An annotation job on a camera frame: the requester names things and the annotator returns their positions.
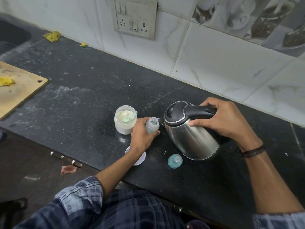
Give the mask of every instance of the wooden cutting board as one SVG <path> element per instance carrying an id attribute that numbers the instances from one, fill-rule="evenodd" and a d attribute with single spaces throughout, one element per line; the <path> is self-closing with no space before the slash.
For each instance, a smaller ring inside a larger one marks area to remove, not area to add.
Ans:
<path id="1" fill-rule="evenodd" d="M 1 61 L 0 77 L 15 81 L 9 86 L 0 86 L 0 120 L 48 82 L 46 78 Z"/>

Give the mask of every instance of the electrical outlet panel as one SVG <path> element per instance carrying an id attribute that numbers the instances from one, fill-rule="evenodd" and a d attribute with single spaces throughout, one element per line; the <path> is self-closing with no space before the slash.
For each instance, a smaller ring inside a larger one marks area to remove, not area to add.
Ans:
<path id="1" fill-rule="evenodd" d="M 155 39 L 156 0 L 110 0 L 114 30 Z"/>

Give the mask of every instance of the sink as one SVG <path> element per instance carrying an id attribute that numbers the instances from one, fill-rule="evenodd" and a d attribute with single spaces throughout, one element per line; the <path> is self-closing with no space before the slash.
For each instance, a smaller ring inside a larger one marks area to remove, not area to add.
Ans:
<path id="1" fill-rule="evenodd" d="M 30 32 L 0 19 L 0 55 L 20 46 L 32 38 Z"/>

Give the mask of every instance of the person's left arm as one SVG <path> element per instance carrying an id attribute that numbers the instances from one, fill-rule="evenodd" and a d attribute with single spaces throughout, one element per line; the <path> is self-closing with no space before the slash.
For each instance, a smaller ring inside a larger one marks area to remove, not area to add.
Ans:
<path id="1" fill-rule="evenodd" d="M 87 228 L 100 215 L 103 199 L 160 134 L 160 131 L 146 131 L 149 118 L 137 120 L 127 154 L 96 176 L 63 189 L 52 202 L 15 228 Z"/>

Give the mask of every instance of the pink piece of paper on floor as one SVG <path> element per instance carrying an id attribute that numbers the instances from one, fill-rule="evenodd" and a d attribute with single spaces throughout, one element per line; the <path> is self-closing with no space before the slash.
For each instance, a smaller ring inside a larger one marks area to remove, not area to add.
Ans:
<path id="1" fill-rule="evenodd" d="M 75 173 L 76 169 L 74 165 L 63 165 L 60 174 Z"/>

